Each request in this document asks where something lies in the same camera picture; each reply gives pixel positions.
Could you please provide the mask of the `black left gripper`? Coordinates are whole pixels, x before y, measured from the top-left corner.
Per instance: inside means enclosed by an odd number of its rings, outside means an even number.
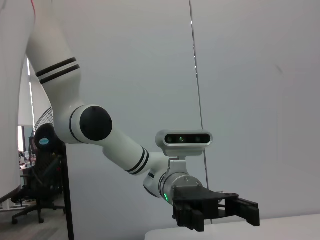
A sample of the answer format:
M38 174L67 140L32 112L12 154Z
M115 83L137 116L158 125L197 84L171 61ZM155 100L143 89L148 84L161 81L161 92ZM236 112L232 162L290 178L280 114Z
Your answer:
M259 204L239 198L236 193L215 192L203 186L177 187L172 201L172 217L179 227L204 232L205 220L232 216L260 226Z

